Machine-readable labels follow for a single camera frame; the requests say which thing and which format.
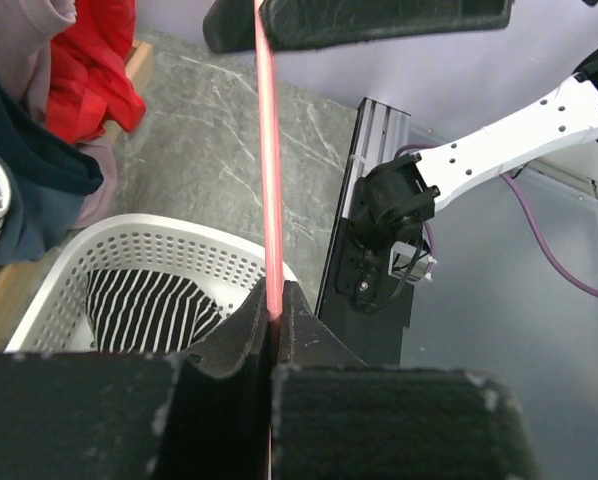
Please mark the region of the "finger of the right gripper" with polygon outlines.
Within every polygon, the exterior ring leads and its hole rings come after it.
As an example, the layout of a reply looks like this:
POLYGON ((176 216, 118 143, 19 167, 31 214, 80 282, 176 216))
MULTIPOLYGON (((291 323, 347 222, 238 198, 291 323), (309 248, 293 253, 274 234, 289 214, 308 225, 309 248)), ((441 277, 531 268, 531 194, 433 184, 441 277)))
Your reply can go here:
POLYGON ((202 29, 212 53, 246 53, 256 49, 255 17, 262 1, 216 0, 206 13, 202 29))
POLYGON ((378 40, 497 30, 511 1, 265 1, 258 13, 274 50, 320 50, 378 40))

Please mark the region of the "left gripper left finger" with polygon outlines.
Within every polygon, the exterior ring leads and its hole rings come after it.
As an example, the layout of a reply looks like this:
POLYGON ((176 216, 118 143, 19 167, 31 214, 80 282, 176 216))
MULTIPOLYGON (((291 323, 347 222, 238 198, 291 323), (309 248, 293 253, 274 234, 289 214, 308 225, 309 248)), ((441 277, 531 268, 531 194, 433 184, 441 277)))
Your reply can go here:
POLYGON ((269 316, 264 281, 179 358, 154 478, 267 478, 269 316))

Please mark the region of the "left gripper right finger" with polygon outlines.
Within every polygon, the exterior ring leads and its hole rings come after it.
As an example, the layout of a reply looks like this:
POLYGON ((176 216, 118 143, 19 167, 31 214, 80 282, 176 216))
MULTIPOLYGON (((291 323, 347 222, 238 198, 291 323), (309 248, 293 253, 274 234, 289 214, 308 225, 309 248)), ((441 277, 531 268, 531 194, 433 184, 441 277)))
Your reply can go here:
POLYGON ((474 371, 368 366, 284 286, 273 372, 277 479, 533 479, 521 408, 474 371))

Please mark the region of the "black striped tank top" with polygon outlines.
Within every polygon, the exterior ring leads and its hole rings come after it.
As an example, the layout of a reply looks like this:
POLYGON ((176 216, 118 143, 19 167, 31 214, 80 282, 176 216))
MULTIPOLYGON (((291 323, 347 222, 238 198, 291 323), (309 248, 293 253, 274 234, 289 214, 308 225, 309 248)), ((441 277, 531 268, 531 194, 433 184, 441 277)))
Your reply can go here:
POLYGON ((89 272, 85 311, 95 347, 104 353, 185 350, 224 320, 195 281, 139 269, 89 272))

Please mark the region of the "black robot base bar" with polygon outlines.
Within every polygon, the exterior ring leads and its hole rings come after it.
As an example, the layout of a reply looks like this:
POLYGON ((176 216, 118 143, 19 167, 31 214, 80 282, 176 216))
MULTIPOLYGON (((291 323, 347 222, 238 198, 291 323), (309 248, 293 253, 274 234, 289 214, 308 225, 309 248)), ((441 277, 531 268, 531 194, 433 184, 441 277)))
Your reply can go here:
POLYGON ((413 280, 430 251, 435 187, 407 143, 409 114, 365 98, 358 110, 316 304, 317 317, 362 361, 397 365, 413 280))

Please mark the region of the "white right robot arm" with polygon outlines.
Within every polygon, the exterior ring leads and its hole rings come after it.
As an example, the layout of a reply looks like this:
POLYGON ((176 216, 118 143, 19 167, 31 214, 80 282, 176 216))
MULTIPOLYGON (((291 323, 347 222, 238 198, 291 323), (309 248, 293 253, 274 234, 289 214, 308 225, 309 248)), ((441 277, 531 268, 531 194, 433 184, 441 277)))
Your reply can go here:
MULTIPOLYGON (((265 245, 281 248, 281 168, 274 56, 398 37, 506 27, 508 1, 217 1, 203 21, 215 54, 256 55, 265 245)), ((444 145, 372 169, 355 240, 380 252, 475 186, 537 157, 598 142, 598 49, 540 100, 444 145)))

